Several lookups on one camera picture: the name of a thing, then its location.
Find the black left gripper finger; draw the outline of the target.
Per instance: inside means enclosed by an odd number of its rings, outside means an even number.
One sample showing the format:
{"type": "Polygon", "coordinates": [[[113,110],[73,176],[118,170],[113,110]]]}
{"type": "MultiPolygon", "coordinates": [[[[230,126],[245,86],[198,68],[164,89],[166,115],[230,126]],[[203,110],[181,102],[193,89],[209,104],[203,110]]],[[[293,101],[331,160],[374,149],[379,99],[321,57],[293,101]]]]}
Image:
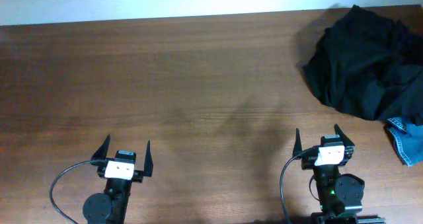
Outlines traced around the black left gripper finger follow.
{"type": "Polygon", "coordinates": [[[151,141],[147,142],[147,149],[145,152],[145,160],[143,166],[143,175],[146,177],[152,177],[153,175],[153,159],[151,156],[151,141]]]}
{"type": "Polygon", "coordinates": [[[108,147],[110,145],[110,135],[106,136],[106,139],[103,141],[102,145],[94,152],[91,157],[93,166],[103,166],[107,163],[106,155],[108,152],[108,147]]]}

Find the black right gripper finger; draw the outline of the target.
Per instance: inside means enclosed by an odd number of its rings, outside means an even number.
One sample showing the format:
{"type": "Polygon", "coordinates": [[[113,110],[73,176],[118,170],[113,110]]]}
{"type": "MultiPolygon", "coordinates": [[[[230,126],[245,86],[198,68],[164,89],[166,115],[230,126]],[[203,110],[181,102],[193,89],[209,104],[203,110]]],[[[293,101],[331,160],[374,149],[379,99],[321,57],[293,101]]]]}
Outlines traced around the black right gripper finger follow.
{"type": "Polygon", "coordinates": [[[334,130],[336,135],[340,136],[346,150],[353,151],[355,147],[354,143],[346,136],[346,134],[341,130],[338,124],[334,125],[334,130]]]}
{"type": "Polygon", "coordinates": [[[295,130],[295,143],[293,146],[292,157],[299,157],[302,151],[300,131],[297,128],[295,130]]]}

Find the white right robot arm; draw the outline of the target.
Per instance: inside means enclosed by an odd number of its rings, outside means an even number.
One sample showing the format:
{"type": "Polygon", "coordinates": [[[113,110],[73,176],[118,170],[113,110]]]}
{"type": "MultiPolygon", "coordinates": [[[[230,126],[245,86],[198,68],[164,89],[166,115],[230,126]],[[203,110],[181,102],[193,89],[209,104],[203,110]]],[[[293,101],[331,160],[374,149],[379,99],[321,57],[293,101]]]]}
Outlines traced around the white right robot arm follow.
{"type": "Polygon", "coordinates": [[[303,170],[312,170],[321,210],[311,214],[313,223],[357,223],[362,210],[365,182],[353,174],[340,174],[354,153],[354,143],[338,125],[334,135],[325,135],[319,145],[302,149],[296,130],[293,158],[303,170]]]}

